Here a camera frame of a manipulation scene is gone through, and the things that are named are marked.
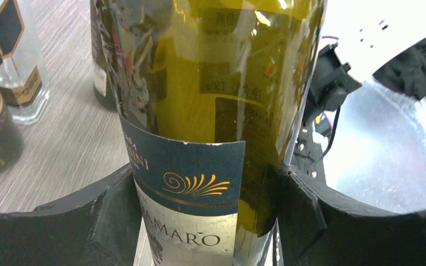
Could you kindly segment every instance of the wooden table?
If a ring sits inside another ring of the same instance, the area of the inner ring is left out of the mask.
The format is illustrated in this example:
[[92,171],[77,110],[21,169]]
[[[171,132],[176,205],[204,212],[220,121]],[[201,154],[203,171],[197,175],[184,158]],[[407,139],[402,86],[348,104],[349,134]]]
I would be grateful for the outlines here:
[[[50,100],[36,124],[19,127],[25,151],[0,174],[0,212],[32,211],[128,163],[118,116],[93,93],[89,0],[30,3]],[[134,265],[154,265],[144,226],[139,239]]]

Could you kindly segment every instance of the black mechanical component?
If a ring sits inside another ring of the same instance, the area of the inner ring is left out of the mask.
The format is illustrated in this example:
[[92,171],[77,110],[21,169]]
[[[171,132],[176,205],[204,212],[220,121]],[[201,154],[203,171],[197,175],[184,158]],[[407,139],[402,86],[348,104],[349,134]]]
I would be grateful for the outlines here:
[[291,174],[278,214],[284,265],[426,265],[426,211],[399,215]]
[[318,53],[303,115],[305,126],[324,110],[336,111],[348,94],[362,86],[347,74],[351,69],[350,65],[341,64],[337,58],[335,53],[337,45],[337,43],[327,45]]
[[321,134],[324,137],[331,137],[332,135],[332,124],[327,120],[324,113],[321,113],[319,116],[319,120],[315,120],[315,132]]
[[291,165],[294,171],[300,172],[301,176],[326,184],[324,164],[319,161],[322,155],[322,148],[320,144],[314,143],[312,133],[311,124],[301,128],[291,159]]
[[426,38],[388,61],[373,76],[388,89],[422,100],[426,96]]

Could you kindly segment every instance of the purple wire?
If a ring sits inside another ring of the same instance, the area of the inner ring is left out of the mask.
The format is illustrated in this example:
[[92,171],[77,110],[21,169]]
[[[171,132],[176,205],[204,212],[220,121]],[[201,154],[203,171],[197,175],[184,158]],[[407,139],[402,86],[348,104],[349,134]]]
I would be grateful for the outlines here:
[[321,37],[321,39],[333,39],[333,40],[339,40],[339,37],[331,36],[331,35],[324,35]]

